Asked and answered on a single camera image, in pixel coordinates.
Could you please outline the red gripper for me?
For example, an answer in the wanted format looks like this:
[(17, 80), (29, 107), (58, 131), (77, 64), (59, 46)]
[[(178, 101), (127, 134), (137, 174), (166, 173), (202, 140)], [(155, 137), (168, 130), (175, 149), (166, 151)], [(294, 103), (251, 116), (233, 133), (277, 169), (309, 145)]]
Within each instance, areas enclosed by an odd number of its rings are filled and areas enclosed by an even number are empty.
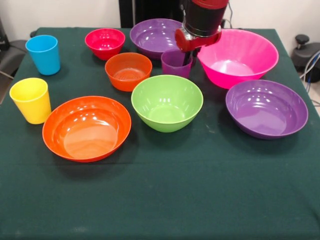
[(178, 28), (175, 31), (174, 37), (177, 47), (185, 52), (183, 66), (189, 64), (190, 59), (197, 59), (198, 53), (203, 46), (210, 46), (217, 43), (222, 35), (222, 28), (219, 25), (217, 32), (212, 36), (195, 36), (190, 34), (186, 29)]

